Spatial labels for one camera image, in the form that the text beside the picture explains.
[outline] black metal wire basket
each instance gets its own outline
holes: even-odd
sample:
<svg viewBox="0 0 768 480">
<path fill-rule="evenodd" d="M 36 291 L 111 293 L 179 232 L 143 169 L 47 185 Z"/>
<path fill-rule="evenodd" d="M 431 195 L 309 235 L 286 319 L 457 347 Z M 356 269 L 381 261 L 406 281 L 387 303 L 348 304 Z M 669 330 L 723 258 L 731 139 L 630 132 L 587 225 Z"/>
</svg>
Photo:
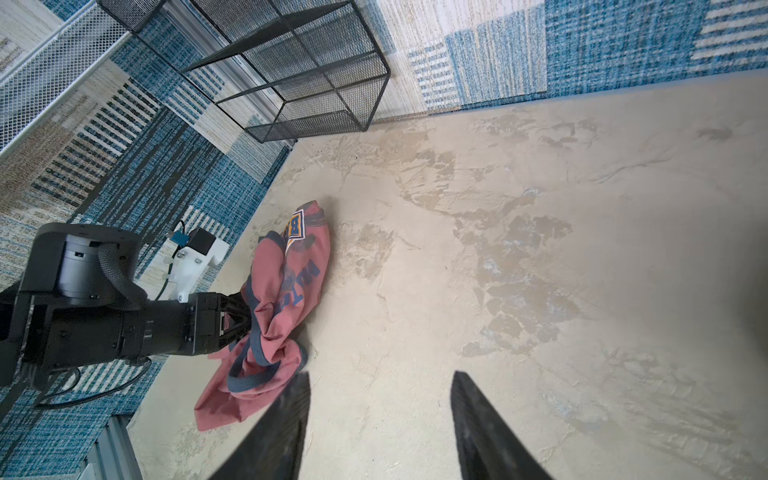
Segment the black metal wire basket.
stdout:
<svg viewBox="0 0 768 480">
<path fill-rule="evenodd" d="M 98 5 L 130 33 L 137 34 L 166 0 L 97 0 Z"/>
<path fill-rule="evenodd" d="M 389 66 L 354 2 L 296 5 L 304 1 L 190 0 L 229 44 L 180 72 L 228 58 L 250 66 L 263 83 L 214 103 L 261 143 L 366 131 L 389 80 Z M 275 117 L 244 117 L 243 101 L 267 89 L 282 102 Z"/>
</svg>

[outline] white wire rack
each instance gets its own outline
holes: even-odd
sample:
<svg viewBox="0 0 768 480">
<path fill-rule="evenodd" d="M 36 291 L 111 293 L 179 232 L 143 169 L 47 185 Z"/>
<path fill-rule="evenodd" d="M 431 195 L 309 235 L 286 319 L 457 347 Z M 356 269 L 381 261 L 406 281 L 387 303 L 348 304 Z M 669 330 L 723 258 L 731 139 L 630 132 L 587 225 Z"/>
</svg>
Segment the white wire rack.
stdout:
<svg viewBox="0 0 768 480">
<path fill-rule="evenodd" d="M 0 78 L 0 156 L 129 37 L 91 0 Z"/>
</svg>

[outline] printed graphic on shirt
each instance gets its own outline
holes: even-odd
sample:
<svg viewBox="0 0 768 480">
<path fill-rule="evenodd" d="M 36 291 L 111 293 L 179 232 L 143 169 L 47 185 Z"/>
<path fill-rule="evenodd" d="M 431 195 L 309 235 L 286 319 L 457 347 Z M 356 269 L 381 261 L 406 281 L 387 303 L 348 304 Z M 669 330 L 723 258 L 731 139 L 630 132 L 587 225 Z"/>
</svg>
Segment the printed graphic on shirt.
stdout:
<svg viewBox="0 0 768 480">
<path fill-rule="evenodd" d="M 291 243 L 296 240 L 302 240 L 304 235 L 304 210 L 297 210 L 293 213 L 293 216 L 286 225 L 286 229 L 283 231 L 283 240 L 285 240 L 286 243 L 286 251 L 290 248 Z"/>
<path fill-rule="evenodd" d="M 285 307 L 297 306 L 300 301 L 304 300 L 304 295 L 296 291 L 296 285 L 300 286 L 303 292 L 319 275 L 320 269 L 317 268 L 312 259 L 298 274 L 286 267 L 283 284 L 280 285 L 280 294 L 277 296 L 278 301 L 275 302 L 275 315 L 282 312 Z"/>
</svg>

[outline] metal frame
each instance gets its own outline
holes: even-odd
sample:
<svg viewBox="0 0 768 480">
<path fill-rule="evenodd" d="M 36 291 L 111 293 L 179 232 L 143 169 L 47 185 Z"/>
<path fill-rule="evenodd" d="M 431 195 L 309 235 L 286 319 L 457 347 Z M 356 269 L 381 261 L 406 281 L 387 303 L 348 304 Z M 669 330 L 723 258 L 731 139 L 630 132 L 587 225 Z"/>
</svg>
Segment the metal frame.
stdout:
<svg viewBox="0 0 768 480">
<path fill-rule="evenodd" d="M 40 113 L 38 114 L 35 119 L 33 119 L 31 122 L 27 124 L 26 127 L 24 127 L 20 132 L 16 134 L 15 137 L 13 137 L 13 140 L 9 141 L 0 151 L 0 157 L 3 155 L 10 153 L 13 151 L 14 148 L 16 148 L 16 145 L 24 140 L 26 136 L 29 134 L 29 132 L 33 131 L 35 127 L 37 127 L 40 122 L 42 122 L 56 107 L 58 107 L 62 102 L 64 102 L 71 94 L 73 94 L 85 81 L 86 78 L 88 78 L 91 73 L 93 73 L 97 68 L 101 66 L 105 61 L 107 61 L 112 54 L 120 48 L 129 38 L 131 37 L 131 33 L 129 31 L 126 31 L 122 37 L 118 41 L 116 41 L 110 48 L 108 48 L 101 56 L 91 64 L 90 67 L 86 68 L 83 73 L 81 73 L 72 83 L 69 84 L 68 87 L 66 87 L 61 93 L 50 103 L 46 108 L 43 108 Z"/>
<path fill-rule="evenodd" d="M 339 8 L 343 8 L 343 7 L 346 7 L 347 5 L 349 5 L 351 7 L 354 15 L 356 15 L 357 20 L 361 24 L 364 32 L 366 33 L 369 42 L 373 46 L 373 50 L 369 50 L 369 51 L 366 51 L 364 53 L 357 54 L 357 55 L 352 55 L 352 56 L 350 56 L 348 58 L 344 58 L 343 60 L 339 60 L 339 61 L 334 61 L 334 62 L 331 62 L 330 64 L 327 64 L 327 65 L 322 65 L 318 61 L 317 57 L 310 51 L 309 47 L 306 45 L 306 43 L 302 39 L 301 35 L 299 33 L 297 33 L 297 31 L 296 31 L 297 27 L 295 27 L 294 25 L 292 25 L 290 23 L 290 21 L 288 20 L 286 15 L 284 15 L 280 11 L 280 9 L 277 7 L 277 5 L 275 4 L 275 2 L 273 0 L 266 0 L 266 1 L 269 3 L 270 7 L 274 10 L 275 14 L 277 15 L 277 18 L 275 20 L 273 20 L 272 22 L 269 22 L 269 23 L 264 24 L 264 25 L 260 25 L 259 28 L 253 30 L 252 33 L 249 34 L 249 35 L 252 35 L 253 33 L 259 31 L 262 28 L 264 28 L 265 25 L 272 25 L 275 21 L 279 21 L 280 23 L 283 24 L 283 28 L 286 31 L 283 34 L 277 35 L 275 38 L 279 38 L 279 37 L 281 37 L 281 36 L 283 36 L 285 34 L 290 34 L 290 37 L 296 40 L 298 45 L 301 47 L 301 50 L 303 51 L 303 53 L 314 64 L 314 68 L 311 68 L 311 69 L 306 70 L 306 71 L 302 71 L 302 72 L 300 72 L 298 74 L 290 75 L 290 76 L 285 77 L 285 78 L 280 78 L 280 79 L 277 79 L 275 81 L 266 81 L 266 77 L 261 73 L 261 71 L 259 71 L 259 69 L 256 68 L 255 65 L 253 65 L 253 62 L 251 60 L 249 60 L 245 55 L 243 55 L 243 53 L 245 51 L 247 51 L 247 50 L 250 50 L 250 48 L 245 48 L 242 51 L 238 51 L 236 49 L 233 53 L 230 54 L 229 57 L 225 57 L 225 58 L 235 58 L 235 57 L 242 58 L 261 77 L 261 80 L 263 80 L 264 83 L 262 85 L 258 85 L 258 86 L 253 87 L 253 88 L 248 88 L 248 89 L 246 89 L 244 91 L 241 91 L 241 92 L 239 92 L 237 94 L 231 95 L 231 96 L 229 96 L 227 98 L 224 98 L 222 100 L 215 101 L 214 103 L 216 105 L 221 105 L 221 104 L 223 104 L 226 101 L 230 101 L 230 100 L 233 100 L 235 98 L 243 97 L 244 95 L 252 94 L 252 93 L 255 93 L 255 92 L 258 92 L 258 91 L 262 91 L 262 90 L 266 90 L 267 88 L 269 88 L 271 91 L 273 91 L 275 93 L 275 95 L 277 97 L 280 98 L 280 100 L 283 101 L 283 105 L 280 106 L 280 109 L 278 110 L 277 114 L 274 115 L 273 120 L 271 122 L 269 122 L 268 125 L 270 127 L 266 131 L 266 134 L 262 136 L 263 138 L 265 138 L 264 141 L 268 141 L 266 139 L 270 136 L 270 133 L 272 132 L 274 126 L 277 125 L 277 124 L 283 125 L 283 127 L 286 128 L 287 132 L 289 132 L 291 135 L 293 135 L 294 138 L 299 137 L 299 135 L 290 127 L 288 121 L 279 121 L 280 115 L 283 113 L 283 109 L 285 108 L 286 104 L 292 103 L 292 102 L 301 101 L 301 100 L 304 100 L 304 99 L 307 99 L 307 98 L 311 98 L 311 97 L 315 97 L 315 96 L 319 96 L 319 95 L 322 95 L 322 94 L 328 94 L 330 92 L 333 92 L 333 93 L 336 94 L 336 96 L 338 97 L 340 102 L 343 104 L 344 108 L 346 109 L 346 112 L 349 115 L 349 118 L 352 120 L 352 122 L 356 126 L 357 130 L 358 131 L 367 131 L 368 128 L 370 127 L 370 124 L 373 121 L 373 115 L 375 114 L 376 109 L 379 106 L 379 103 L 381 102 L 382 96 L 384 94 L 384 90 L 386 89 L 386 85 L 389 82 L 389 77 L 392 74 L 392 70 L 390 69 L 389 64 L 386 61 L 386 58 L 384 57 L 384 54 L 382 53 L 381 48 L 379 47 L 379 44 L 376 41 L 376 38 L 373 36 L 373 33 L 371 32 L 370 28 L 365 23 L 365 20 L 364 20 L 364 18 L 362 16 L 360 10 L 358 9 L 357 5 L 355 4 L 355 2 L 353 0 L 347 0 L 345 2 L 337 2 L 335 4 L 332 4 L 332 5 L 338 5 L 338 6 L 335 9 L 333 9 L 332 11 L 328 11 L 325 14 L 319 15 L 318 18 L 322 18 L 323 16 L 328 15 L 329 13 L 334 12 L 334 11 L 338 10 Z M 192 4 L 193 7 L 195 7 L 196 10 L 199 11 L 199 13 L 206 19 L 206 21 L 208 21 L 208 23 L 213 28 L 215 28 L 217 31 L 219 31 L 221 36 L 223 38 L 225 38 L 229 42 L 229 45 L 227 47 L 233 45 L 233 43 L 236 43 L 236 42 L 232 42 L 230 36 L 227 35 L 226 33 L 224 33 L 224 31 L 210 17 L 210 15 L 208 15 L 208 13 L 205 12 L 198 5 L 196 0 L 189 0 L 189 2 Z M 214 52 L 213 54 L 209 55 L 209 57 L 214 57 L 215 55 L 216 55 L 216 52 Z M 340 86 L 340 87 L 337 87 L 331 81 L 331 79 L 329 78 L 329 76 L 328 76 L 328 71 L 329 70 L 331 70 L 333 68 L 336 68 L 336 67 L 339 67 L 341 65 L 353 62 L 353 61 L 357 61 L 357 60 L 359 60 L 361 58 L 366 57 L 367 55 L 376 55 L 378 60 L 383 65 L 385 73 L 379 74 L 379 75 L 375 75 L 375 76 L 370 77 L 370 78 L 365 78 L 365 79 L 360 80 L 360 81 L 354 81 L 354 82 L 352 82 L 350 84 L 346 84 L 346 85 L 343 85 L 343 86 Z M 205 59 L 201 60 L 198 63 L 201 63 L 201 62 L 203 62 L 201 65 L 193 64 L 192 67 L 187 67 L 187 68 L 184 69 L 184 71 L 185 72 L 193 71 L 195 68 L 199 68 L 199 67 L 207 65 L 209 63 L 213 63 L 213 62 L 210 62 L 210 61 L 209 62 L 205 62 Z M 296 80 L 296 79 L 299 79 L 299 78 L 301 78 L 303 76 L 312 75 L 312 74 L 321 74 L 323 76 L 323 78 L 325 79 L 326 83 L 328 84 L 329 88 L 326 89 L 326 90 L 323 90 L 323 91 L 319 91 L 319 92 L 316 92 L 316 93 L 305 95 L 303 97 L 292 98 L 291 100 L 285 99 L 285 97 L 276 89 L 277 86 L 283 84 L 286 81 Z M 365 119 L 358 119 L 357 115 L 354 114 L 354 110 L 349 106 L 349 104 L 347 103 L 345 98 L 341 95 L 340 91 L 344 90 L 346 88 L 349 88 L 349 87 L 353 87 L 353 86 L 358 85 L 358 84 L 363 84 L 363 83 L 369 82 L 369 81 L 375 81 L 375 80 L 378 80 L 380 78 L 383 78 L 384 82 L 382 83 L 382 86 L 381 86 L 381 88 L 379 90 L 379 93 L 378 93 L 376 99 L 374 100 L 371 113 Z M 309 115 L 306 118 L 313 118 L 315 116 L 317 116 L 317 114 Z M 260 143 L 263 143 L 259 139 L 259 137 L 257 137 L 251 131 L 251 129 L 253 129 L 253 128 L 255 128 L 255 127 L 245 127 L 244 130 L 246 132 L 248 132 L 249 134 L 251 134 L 257 141 L 259 141 Z"/>
<path fill-rule="evenodd" d="M 120 19 L 120 15 L 117 15 L 117 14 L 113 13 L 111 9 L 109 9 L 106 6 L 104 6 L 104 3 L 103 3 L 102 0 L 97 0 L 97 1 L 98 1 L 98 5 L 101 7 L 101 9 L 104 10 L 105 12 L 107 12 L 120 25 L 123 25 L 123 28 L 125 28 L 126 30 L 128 30 L 130 33 L 132 33 L 134 35 L 138 35 L 138 33 L 141 30 L 143 30 L 144 27 L 147 26 L 147 24 L 150 22 L 152 17 L 154 17 L 160 11 L 160 9 L 163 8 L 163 5 L 165 5 L 165 2 L 167 0 L 161 0 L 160 2 L 157 3 L 157 5 L 154 6 L 154 8 L 152 8 L 152 12 L 150 12 L 149 15 L 147 15 L 146 19 L 144 20 L 144 23 L 141 25 L 141 27 L 139 29 L 133 29 L 133 28 L 129 27 L 125 22 L 123 22 Z"/>
<path fill-rule="evenodd" d="M 5 71 L 2 75 L 0 75 L 0 82 L 4 81 L 6 78 L 13 75 L 23 64 L 27 63 L 27 61 L 34 57 L 38 51 L 51 42 L 54 38 L 58 36 L 65 28 L 67 28 L 69 25 L 74 23 L 75 20 L 80 18 L 86 11 L 90 10 L 91 7 L 96 3 L 96 0 L 90 0 L 88 3 L 83 5 L 80 10 L 77 10 L 75 13 L 72 14 L 70 18 L 68 18 L 65 22 L 62 22 L 61 25 L 58 26 L 54 31 L 51 32 L 51 34 L 45 38 L 45 40 L 41 41 L 38 44 L 38 47 L 34 50 L 31 50 L 27 52 L 27 54 L 22 58 L 21 60 L 17 61 L 13 66 L 11 66 L 7 71 Z"/>
<path fill-rule="evenodd" d="M 141 480 L 141 470 L 127 431 L 128 418 L 113 415 L 80 465 L 78 480 Z"/>
<path fill-rule="evenodd" d="M 200 52 L 214 52 L 222 48 L 223 38 L 213 27 L 207 24 L 195 7 L 188 0 L 168 0 L 164 5 L 164 15 L 187 40 L 192 42 Z M 253 69 L 239 57 L 233 57 L 217 63 L 218 73 L 227 79 L 236 89 L 245 90 L 263 80 Z M 274 118 L 283 101 L 276 95 L 262 92 L 244 99 L 248 107 L 252 107 L 258 116 L 264 119 Z M 288 147 L 292 141 L 285 141 Z"/>
<path fill-rule="evenodd" d="M 228 35 L 226 35 L 226 34 L 224 33 L 224 31 L 223 31 L 221 28 L 219 28 L 219 26 L 218 26 L 218 25 L 217 25 L 217 24 L 216 24 L 216 23 L 213 21 L 213 19 L 211 19 L 211 18 L 210 18 L 210 16 L 209 16 L 209 15 L 208 15 L 208 14 L 207 14 L 207 13 L 206 13 L 206 12 L 205 12 L 205 11 L 204 11 L 202 8 L 200 8 L 200 6 L 197 4 L 197 2 L 196 2 L 196 1 L 194 1 L 194 0 L 189 0 L 189 2 L 190 2 L 190 3 L 192 4 L 192 6 L 193 6 L 193 7 L 194 7 L 194 8 L 195 8 L 195 9 L 196 9 L 196 10 L 197 10 L 197 11 L 198 11 L 198 12 L 199 12 L 199 13 L 200 13 L 200 14 L 201 14 L 201 15 L 202 15 L 202 16 L 203 16 L 205 19 L 206 19 L 206 21 L 207 21 L 207 22 L 208 22 L 208 23 L 209 23 L 209 24 L 210 24 L 210 25 L 211 25 L 213 28 L 215 28 L 215 29 L 217 30 L 217 32 L 218 32 L 218 33 L 219 33 L 219 34 L 220 34 L 222 37 L 224 37 L 224 39 L 225 39 L 225 40 L 227 40 L 227 41 L 228 41 L 230 44 L 232 43 L 232 41 L 231 41 L 230 37 L 229 37 Z M 161 9 L 160 9 L 160 8 L 158 8 L 158 9 L 157 9 L 157 10 L 156 10 L 156 11 L 153 13 L 153 15 L 152 15 L 152 16 L 154 16 L 154 15 L 157 15 L 157 13 L 158 13 L 160 10 L 161 10 Z M 202 88 L 198 87 L 198 86 L 197 86 L 197 85 L 196 85 L 196 84 L 195 84 L 195 83 L 194 83 L 192 80 L 190 80 L 190 79 L 189 79 L 189 78 L 188 78 L 188 77 L 187 77 L 187 76 L 184 74 L 184 73 L 187 73 L 187 72 L 182 72 L 180 69 L 176 68 L 176 67 L 175 67 L 173 64 L 171 64 L 171 62 L 170 62 L 170 61 L 168 61 L 168 59 L 167 59 L 167 58 L 165 58 L 165 55 L 162 55 L 162 54 L 161 54 L 159 51 L 157 51 L 157 49 L 155 49 L 155 47 L 153 47 L 153 46 L 152 46 L 152 44 L 151 44 L 149 41 L 145 40 L 145 39 L 144 39 L 144 37 L 142 37 L 142 35 L 141 35 L 140 33 L 137 33 L 137 34 L 135 34 L 135 37 L 136 37 L 136 38 L 137 38 L 137 39 L 138 39 L 138 40 L 139 40 L 139 41 L 140 41 L 142 44 L 144 44 L 144 46 L 145 46 L 145 47 L 149 48 L 149 50 L 150 50 L 150 51 L 151 51 L 151 52 L 152 52 L 152 53 L 153 53 L 153 54 L 154 54 L 156 57 L 158 57 L 158 58 L 159 58 L 159 59 L 160 59 L 162 62 L 164 62 L 166 65 L 168 65 L 168 66 L 169 66 L 169 67 L 170 67 L 170 68 L 171 68 L 173 71 L 175 71 L 175 72 L 176 72 L 176 73 L 177 73 L 179 76 L 181 76 L 181 77 L 182 77 L 182 78 L 183 78 L 185 81 L 187 81 L 187 83 L 188 83 L 189 85 L 191 85 L 191 86 L 192 86 L 192 87 L 193 87 L 193 88 L 194 88 L 194 89 L 195 89 L 195 90 L 196 90 L 196 91 L 197 91 L 199 94 L 203 95 L 203 97 L 204 97 L 204 98 L 207 98 L 207 99 L 208 99 L 208 101 L 210 101 L 210 103 L 211 103 L 211 104 L 215 105 L 215 106 L 216 106 L 216 107 L 217 107 L 219 110 L 221 110 L 221 111 L 222 111 L 222 113 L 224 113 L 224 114 L 225 114 L 225 115 L 226 115 L 226 116 L 227 116 L 227 117 L 228 117 L 228 118 L 229 118 L 229 119 L 230 119 L 232 122 L 234 122 L 234 123 L 235 123 L 235 125 L 237 125 L 237 126 L 238 126 L 238 127 L 239 127 L 239 128 L 242 130 L 242 131 L 244 131 L 244 132 L 248 133 L 248 134 L 249 134 L 251 137 L 253 137 L 253 135 L 252 135 L 250 132 L 248 132 L 248 130 L 246 129 L 246 127 L 244 127 L 244 126 L 243 126 L 243 125 L 242 125 L 242 124 L 241 124 L 239 121 L 235 120 L 235 118 L 234 118 L 234 117 L 233 117 L 233 116 L 232 116 L 232 115 L 231 115 L 231 114 L 230 114 L 230 113 L 229 113 L 229 112 L 228 112 L 228 111 L 227 111 L 225 108 L 223 108 L 223 107 L 221 107 L 221 105 L 219 105 L 219 102 L 217 102 L 217 101 L 215 101 L 213 98 L 211 98 L 211 97 L 208 95 L 208 93 L 206 93 L 205 91 L 203 91 L 203 89 L 202 89 Z M 258 69 L 257 69 L 257 68 L 256 68 L 256 67 L 255 67 L 255 66 L 254 66 L 254 65 L 253 65 L 251 62 L 250 62 L 250 61 L 248 61 L 248 59 L 247 59 L 247 58 L 245 58 L 245 57 L 244 57 L 244 56 L 242 56 L 242 55 L 241 55 L 241 57 L 242 57 L 242 58 L 243 58 L 243 60 L 245 60 L 245 62 L 246 62 L 246 63 L 247 63 L 247 64 L 248 64 L 248 65 L 249 65 L 249 66 L 250 66 L 252 69 L 253 69 L 253 71 L 254 71 L 254 72 L 255 72 L 255 73 L 256 73 L 256 74 L 257 74 L 257 75 L 260 77 L 260 80 L 262 80 L 262 81 L 266 81 L 265 77 L 264 77 L 264 76 L 261 74 L 261 72 L 260 72 L 260 71 L 259 71 L 259 70 L 258 70 Z M 285 98 L 283 98 L 283 96 L 282 96 L 282 95 L 280 95 L 280 93 L 279 93 L 279 92 L 275 91 L 275 93 L 277 94 L 277 96 L 278 96 L 278 97 L 280 97 L 280 100 L 281 100 L 281 101 L 283 101 L 283 104 L 285 104 Z"/>
</svg>

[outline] woven rug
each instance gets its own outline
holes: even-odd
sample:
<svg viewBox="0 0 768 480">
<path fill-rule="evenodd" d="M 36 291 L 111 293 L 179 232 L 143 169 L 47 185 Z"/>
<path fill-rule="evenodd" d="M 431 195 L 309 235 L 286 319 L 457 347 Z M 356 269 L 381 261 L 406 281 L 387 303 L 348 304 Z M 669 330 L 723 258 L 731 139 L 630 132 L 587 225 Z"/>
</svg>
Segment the woven rug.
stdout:
<svg viewBox="0 0 768 480">
<path fill-rule="evenodd" d="M 0 71 L 85 2 L 0 2 Z M 763 0 L 357 4 L 392 67 L 377 121 L 768 66 Z M 185 61 L 199 55 L 165 18 L 154 19 L 146 35 L 160 40 L 161 53 Z M 209 94 L 233 92 L 215 68 L 191 80 Z M 162 258 L 173 250 L 164 233 L 175 220 L 235 244 L 287 154 L 280 143 L 259 145 L 243 134 L 131 40 L 2 160 L 0 287 L 21 275 L 43 223 L 105 223 L 144 235 L 138 282 L 153 295 Z M 198 288 L 206 290 L 217 272 L 209 269 Z M 28 393 L 0 425 L 0 475 L 73 472 L 109 415 L 135 411 L 162 362 L 127 391 L 47 412 L 33 429 Z M 88 367 L 72 395 L 111 388 L 133 372 L 119 362 Z"/>
</svg>

